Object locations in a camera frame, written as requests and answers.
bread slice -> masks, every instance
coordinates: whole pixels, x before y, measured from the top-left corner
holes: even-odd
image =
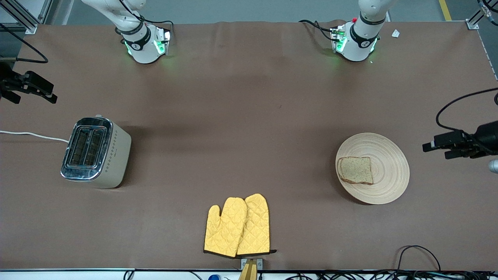
[[[337,162],[339,178],[350,184],[373,185],[372,167],[368,156],[342,157]]]

yellow oven mitt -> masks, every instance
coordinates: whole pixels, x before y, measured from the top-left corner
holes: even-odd
[[[246,223],[247,206],[243,199],[229,197],[220,213],[220,207],[209,209],[204,252],[234,258]]]
[[[259,193],[245,199],[248,213],[237,258],[267,255],[270,250],[270,219],[266,199]]]

plate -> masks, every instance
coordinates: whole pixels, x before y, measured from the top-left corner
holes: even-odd
[[[373,185],[349,184],[341,180],[337,164],[340,158],[347,156],[370,157]],[[410,180],[410,167],[401,149],[393,141],[375,133],[360,133],[342,143],[336,155],[336,173],[348,193],[369,204],[396,200]]]

stainless steel toaster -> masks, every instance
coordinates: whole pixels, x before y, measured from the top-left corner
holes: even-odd
[[[73,128],[61,175],[97,188],[115,188],[123,180],[131,137],[102,116],[83,118]]]

yellow floor line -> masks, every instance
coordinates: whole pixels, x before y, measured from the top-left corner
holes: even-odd
[[[446,1],[439,0],[439,5],[441,6],[441,10],[443,11],[444,20],[451,20],[450,11],[448,10],[448,6],[446,5]]]

